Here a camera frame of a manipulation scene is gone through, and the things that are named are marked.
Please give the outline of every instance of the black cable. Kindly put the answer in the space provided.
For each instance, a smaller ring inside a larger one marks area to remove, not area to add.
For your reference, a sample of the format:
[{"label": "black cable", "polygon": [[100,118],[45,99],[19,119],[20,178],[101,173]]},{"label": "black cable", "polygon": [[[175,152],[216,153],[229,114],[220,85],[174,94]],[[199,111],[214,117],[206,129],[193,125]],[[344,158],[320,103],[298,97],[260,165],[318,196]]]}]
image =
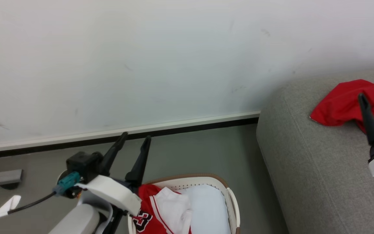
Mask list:
[{"label": "black cable", "polygon": [[30,203],[30,204],[25,205],[25,206],[18,207],[16,209],[12,209],[12,210],[8,211],[8,214],[12,214],[12,213],[18,212],[20,210],[24,210],[24,209],[30,208],[31,206],[35,206],[38,203],[41,203],[41,202],[47,200],[48,198],[53,197],[55,194],[56,194],[56,192],[52,192],[49,195],[47,195],[47,196],[43,197],[42,199],[37,200],[37,201],[35,201],[33,203]]}]

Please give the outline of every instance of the jersey number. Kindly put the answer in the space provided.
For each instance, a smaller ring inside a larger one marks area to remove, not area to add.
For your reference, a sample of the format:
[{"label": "jersey number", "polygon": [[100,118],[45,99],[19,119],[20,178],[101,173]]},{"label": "jersey number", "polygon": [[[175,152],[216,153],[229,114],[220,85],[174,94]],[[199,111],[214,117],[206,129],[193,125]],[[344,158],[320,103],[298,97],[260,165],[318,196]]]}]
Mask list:
[{"label": "jersey number", "polygon": [[134,224],[136,227],[136,230],[138,232],[143,232],[145,228],[147,227],[148,223],[153,219],[153,216],[143,212],[142,210],[139,211],[138,216],[134,217]]}]

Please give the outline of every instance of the black baseboard trim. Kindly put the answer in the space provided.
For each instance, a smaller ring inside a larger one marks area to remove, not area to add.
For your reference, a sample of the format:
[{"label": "black baseboard trim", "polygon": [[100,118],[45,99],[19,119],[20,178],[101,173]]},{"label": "black baseboard trim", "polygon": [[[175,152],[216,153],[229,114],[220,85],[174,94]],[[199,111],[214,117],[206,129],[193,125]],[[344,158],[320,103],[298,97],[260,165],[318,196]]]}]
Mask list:
[{"label": "black baseboard trim", "polygon": [[[195,131],[202,131],[202,130],[208,130],[208,129],[214,129],[214,128],[240,126],[240,125],[256,124],[256,123],[258,123],[258,118],[233,120],[233,121],[214,123],[214,124],[186,126],[186,127],[160,130],[160,131],[129,134],[128,140],[145,138],[148,135],[152,137],[157,137],[157,136],[171,135],[171,134],[177,134],[177,133],[183,133],[183,132],[195,132]],[[61,150],[61,149],[80,147],[80,146],[86,146],[86,145],[104,144],[104,143],[115,142],[117,139],[118,139],[118,136],[112,136],[112,137],[104,137],[104,138],[84,140],[84,141],[60,143],[60,144],[54,144],[54,145],[43,145],[43,146],[36,146],[36,147],[29,147],[29,148],[22,148],[22,149],[4,150],[4,151],[0,151],[0,157],[8,157],[8,156],[14,156],[14,155],[20,155],[20,154],[29,154],[29,153],[36,153],[36,152],[49,151],[49,150]]]}]

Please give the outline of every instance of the white cloth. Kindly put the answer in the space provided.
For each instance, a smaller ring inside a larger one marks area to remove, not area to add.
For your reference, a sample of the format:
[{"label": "white cloth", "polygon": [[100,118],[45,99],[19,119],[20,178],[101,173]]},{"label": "white cloth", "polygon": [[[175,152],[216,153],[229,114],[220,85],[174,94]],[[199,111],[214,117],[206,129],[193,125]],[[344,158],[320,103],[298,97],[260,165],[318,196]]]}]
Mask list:
[{"label": "white cloth", "polygon": [[159,193],[150,196],[154,215],[167,230],[167,234],[188,234],[192,211],[187,195],[181,195],[163,188]]},{"label": "white cloth", "polygon": [[227,207],[220,190],[210,185],[197,185],[178,192],[190,199],[192,234],[230,234]]},{"label": "white cloth", "polygon": [[14,195],[0,208],[0,217],[8,215],[8,211],[15,209],[21,200],[20,195]]}]

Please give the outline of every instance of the white tag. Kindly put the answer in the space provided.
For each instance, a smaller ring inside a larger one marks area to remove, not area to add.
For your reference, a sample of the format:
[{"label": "white tag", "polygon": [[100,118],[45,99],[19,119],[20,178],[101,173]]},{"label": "white tag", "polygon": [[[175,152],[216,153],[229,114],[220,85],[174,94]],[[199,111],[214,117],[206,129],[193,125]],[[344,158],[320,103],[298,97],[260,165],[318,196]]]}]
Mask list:
[{"label": "white tag", "polygon": [[15,209],[18,206],[20,200],[20,195],[14,195],[12,198],[10,198],[3,206],[1,206],[0,217],[8,215],[8,211]]}]

